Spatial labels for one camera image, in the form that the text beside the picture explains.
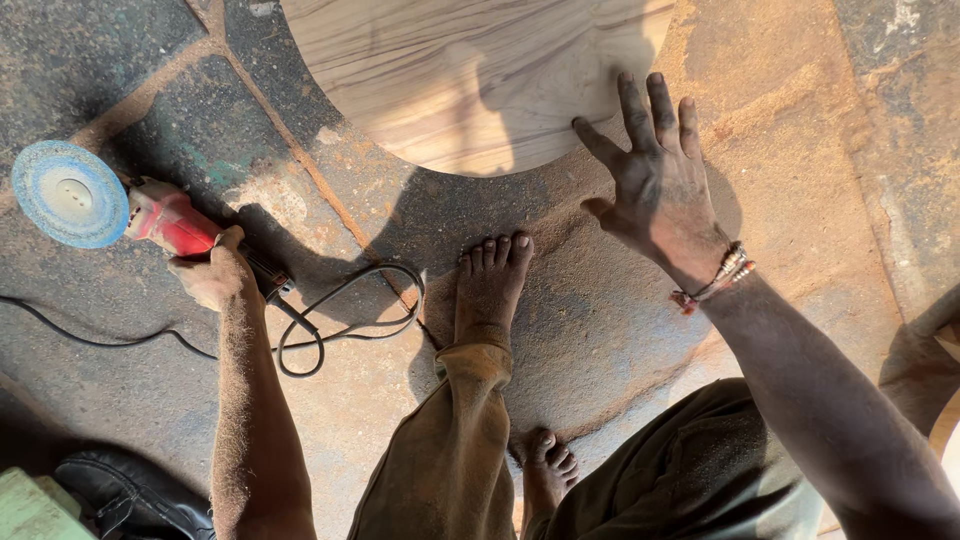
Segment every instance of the grinder disc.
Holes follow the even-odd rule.
[[[85,149],[44,140],[13,162],[13,193],[41,231],[77,248],[102,248],[123,235],[127,192],[113,171]]]

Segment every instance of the red angle grinder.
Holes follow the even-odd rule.
[[[62,141],[46,140],[25,148],[13,163],[12,185],[24,213],[45,233],[64,244],[78,248],[100,248],[125,235],[134,240],[149,239],[166,251],[182,258],[203,260],[208,257],[217,235],[223,229],[199,213],[190,204],[190,198],[173,184],[150,177],[120,178],[99,158],[84,148]],[[276,362],[280,371],[289,377],[306,378],[317,373],[324,364],[324,343],[340,339],[383,340],[409,329],[423,306],[424,285],[420,276],[395,264],[371,266],[349,281],[324,295],[305,309],[297,311],[282,297],[294,289],[290,277],[276,265],[241,242],[238,251],[247,259],[257,288],[268,304],[279,307],[294,322],[280,338]],[[417,304],[406,316],[396,321],[353,326],[326,338],[306,319],[306,314],[338,295],[347,287],[374,272],[397,271],[411,279],[418,292]],[[61,335],[86,344],[106,347],[127,347],[153,340],[162,333],[172,333],[181,344],[192,351],[213,358],[189,345],[175,331],[162,331],[128,344],[99,344],[79,338],[60,329],[35,309],[16,299],[5,300],[30,311],[44,324]],[[286,339],[295,325],[310,332],[314,341],[286,345]],[[385,335],[363,335],[353,331],[362,327],[389,327],[403,325]],[[319,350],[317,364],[306,372],[293,372],[283,363],[283,351],[300,349],[316,343]]]

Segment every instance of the dirty hand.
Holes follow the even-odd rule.
[[[234,225],[217,235],[209,262],[193,262],[179,257],[167,262],[167,269],[180,278],[186,293],[197,304],[222,312],[237,300],[263,303],[256,288],[253,271],[237,252],[243,229]]]
[[[621,73],[617,90],[633,144],[630,152],[598,134],[584,118],[573,120],[577,136],[616,182],[615,203],[590,199],[582,207],[600,220],[604,231],[652,259],[694,294],[713,280],[730,241],[710,204],[693,98],[681,100],[678,125],[663,76],[650,74],[651,129],[634,76]]]

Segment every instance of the power cord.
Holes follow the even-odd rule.
[[[348,289],[351,285],[362,280],[368,275],[374,272],[383,272],[385,270],[393,270],[401,274],[404,274],[406,277],[410,278],[410,281],[413,282],[415,288],[417,289],[417,304],[414,306],[413,309],[408,311],[406,315],[404,315],[403,317],[400,317],[399,319],[396,319],[395,321],[358,323],[355,325],[351,325],[341,331],[333,333],[332,335],[329,335],[327,337],[320,337],[319,333],[315,332],[314,341],[304,341],[302,343],[293,343],[291,345],[286,344],[287,338],[290,336],[290,333],[293,331],[294,327],[297,324],[300,324],[301,326],[304,326],[305,328],[307,328],[307,326],[305,326],[303,323],[306,321],[306,315],[308,313],[312,312],[314,309],[321,306],[323,303],[329,300],[332,300],[341,292]],[[347,280],[337,288],[328,292],[320,300],[318,300],[317,302],[314,302],[307,309],[303,311],[296,311],[290,308],[290,306],[286,305],[286,303],[283,303],[287,308],[290,308],[290,310],[288,311],[286,308],[283,308],[283,307],[281,308],[283,308],[284,312],[286,312],[288,315],[291,315],[294,321],[291,322],[290,326],[287,327],[287,330],[284,331],[283,335],[280,337],[279,343],[277,343],[277,346],[271,349],[271,352],[276,353],[277,367],[279,367],[280,371],[284,375],[287,375],[288,377],[303,379],[317,373],[317,371],[319,371],[320,368],[324,365],[324,356],[325,356],[324,343],[333,343],[334,341],[340,341],[343,339],[359,339],[361,341],[383,341],[385,339],[390,339],[391,337],[396,337],[404,333],[405,331],[409,330],[410,327],[413,326],[413,324],[420,317],[420,314],[423,311],[423,299],[425,297],[425,294],[426,294],[426,286],[423,283],[423,279],[421,279],[420,276],[418,276],[417,274],[414,274],[409,269],[404,268],[403,266],[399,266],[397,264],[377,264],[360,271],[353,278],[350,278],[349,280]],[[21,309],[33,315],[36,320],[46,325],[50,330],[58,333],[59,335],[67,339],[76,341],[77,343],[81,343],[89,347],[95,347],[98,349],[129,349],[131,347],[139,347],[140,345],[146,345],[147,343],[156,341],[158,338],[160,338],[163,335],[172,335],[174,336],[175,339],[177,339],[177,341],[179,341],[179,343],[187,351],[190,351],[194,355],[202,356],[210,360],[218,359],[216,356],[209,355],[201,351],[200,349],[194,347],[189,341],[186,340],[186,338],[184,338],[182,335],[180,335],[178,331],[175,331],[175,330],[170,330],[170,329],[161,330],[156,333],[152,333],[148,336],[135,339],[134,341],[130,341],[128,343],[100,343],[97,341],[90,341],[89,339],[83,339],[78,335],[74,335],[69,331],[64,330],[63,328],[57,326],[57,324],[52,322],[50,319],[46,318],[43,315],[43,313],[40,313],[34,307],[30,306],[29,304],[27,304],[26,302],[20,299],[12,298],[9,296],[0,296],[0,303],[20,307]],[[400,324],[403,325],[402,328],[385,335],[364,335],[359,333],[353,333],[354,331],[364,329],[364,328],[384,328],[384,327],[392,327]],[[306,323],[306,325],[308,325],[309,328],[313,328],[313,326],[310,325],[308,322]],[[315,367],[303,373],[297,373],[287,369],[286,365],[283,363],[283,351],[295,351],[297,349],[304,349],[306,347],[311,347],[315,344],[320,350],[320,357]]]

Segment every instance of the bare foot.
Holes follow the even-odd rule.
[[[540,512],[553,512],[567,491],[580,481],[577,457],[557,442],[551,430],[541,430],[530,441],[527,460],[523,463],[523,529],[527,534],[530,520]]]
[[[530,235],[517,233],[513,240],[509,236],[485,240],[460,258],[455,342],[469,343],[478,332],[492,329],[502,330],[509,338],[516,301],[533,254]]]

